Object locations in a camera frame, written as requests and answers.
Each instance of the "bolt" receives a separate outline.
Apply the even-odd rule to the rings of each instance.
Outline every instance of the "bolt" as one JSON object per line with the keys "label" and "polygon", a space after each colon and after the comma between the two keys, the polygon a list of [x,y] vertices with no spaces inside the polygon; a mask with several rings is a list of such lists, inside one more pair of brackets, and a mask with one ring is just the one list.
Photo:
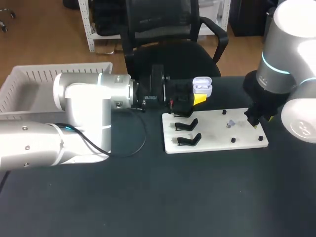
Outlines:
{"label": "bolt", "polygon": [[116,102],[115,106],[116,106],[117,108],[120,108],[120,107],[122,107],[122,103],[121,103],[121,102]]}

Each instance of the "yellow object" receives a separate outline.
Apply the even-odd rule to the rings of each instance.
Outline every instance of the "yellow object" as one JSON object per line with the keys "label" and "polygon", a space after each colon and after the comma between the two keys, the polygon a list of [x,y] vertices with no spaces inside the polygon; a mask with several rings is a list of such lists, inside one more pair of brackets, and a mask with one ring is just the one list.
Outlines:
{"label": "yellow object", "polygon": [[206,101],[206,99],[207,99],[207,94],[194,94],[193,106]]}

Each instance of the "black cable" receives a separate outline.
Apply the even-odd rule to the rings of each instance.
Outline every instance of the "black cable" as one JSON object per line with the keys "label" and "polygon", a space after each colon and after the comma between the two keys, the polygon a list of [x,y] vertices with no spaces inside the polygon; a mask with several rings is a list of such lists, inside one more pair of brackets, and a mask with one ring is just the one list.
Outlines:
{"label": "black cable", "polygon": [[2,180],[1,180],[1,183],[0,183],[0,194],[1,194],[1,192],[2,192],[2,189],[3,189],[4,185],[5,185],[6,180],[8,179],[8,176],[9,176],[10,172],[11,172],[11,171],[7,171],[7,172],[4,174],[4,177],[3,177]]}
{"label": "black cable", "polygon": [[70,129],[72,129],[74,132],[76,132],[80,137],[82,137],[87,143],[89,143],[94,149],[96,149],[97,151],[103,153],[103,154],[106,154],[107,156],[109,157],[117,157],[117,158],[127,158],[127,157],[131,157],[133,155],[135,155],[136,153],[138,153],[142,148],[143,146],[145,145],[146,143],[146,140],[147,140],[147,129],[146,129],[146,125],[145,125],[145,122],[144,120],[138,115],[136,114],[135,112],[133,112],[131,109],[128,110],[131,114],[133,114],[134,116],[136,116],[142,123],[143,125],[143,128],[144,128],[144,132],[145,132],[145,137],[144,137],[144,141],[142,143],[142,145],[136,150],[134,151],[133,153],[131,154],[127,154],[127,155],[117,155],[117,154],[113,154],[113,153],[109,153],[107,151],[104,151],[102,150],[101,148],[99,148],[98,146],[96,146],[93,142],[91,142],[79,129],[75,128],[74,126],[70,125],[70,124],[67,124],[67,123],[56,123],[55,125],[57,126],[60,126],[60,127],[68,127]]}

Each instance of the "wooden floor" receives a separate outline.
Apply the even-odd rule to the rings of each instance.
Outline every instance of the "wooden floor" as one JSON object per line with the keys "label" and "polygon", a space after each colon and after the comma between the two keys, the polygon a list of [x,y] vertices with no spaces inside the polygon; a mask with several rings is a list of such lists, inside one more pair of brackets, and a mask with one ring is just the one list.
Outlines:
{"label": "wooden floor", "polygon": [[[90,53],[80,11],[69,10],[62,0],[0,0],[0,7],[12,8],[17,18],[6,12],[0,19],[8,27],[0,32],[0,84],[16,65],[112,62],[114,73],[126,73],[122,53],[97,55]],[[230,42],[218,67],[223,76],[245,75],[259,64],[261,37],[234,37],[229,29]],[[200,44],[213,55],[216,37]]]}

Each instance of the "black table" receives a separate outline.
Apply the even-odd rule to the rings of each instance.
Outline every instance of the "black table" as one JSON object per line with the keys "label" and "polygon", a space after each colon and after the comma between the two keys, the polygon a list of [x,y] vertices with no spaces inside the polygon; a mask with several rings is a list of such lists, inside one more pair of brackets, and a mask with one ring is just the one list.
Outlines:
{"label": "black table", "polygon": [[[242,80],[214,79],[199,109],[249,106]],[[143,117],[148,142],[134,157],[13,171],[0,196],[0,235],[316,236],[316,145],[290,135],[280,116],[262,122],[268,148],[177,155],[163,151],[161,112]],[[130,115],[114,114],[112,128],[113,152],[143,139]]]}

